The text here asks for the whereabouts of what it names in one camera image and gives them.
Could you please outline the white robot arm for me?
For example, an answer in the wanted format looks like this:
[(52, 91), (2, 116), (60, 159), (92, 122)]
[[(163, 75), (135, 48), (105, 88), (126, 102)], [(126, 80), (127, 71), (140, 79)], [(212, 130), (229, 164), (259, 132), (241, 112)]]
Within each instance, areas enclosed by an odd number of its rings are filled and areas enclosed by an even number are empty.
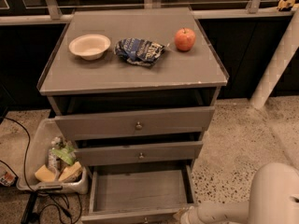
[(174, 217), (179, 224), (299, 224), (299, 170), (268, 163), (254, 175), (247, 201), (202, 202), (180, 209)]

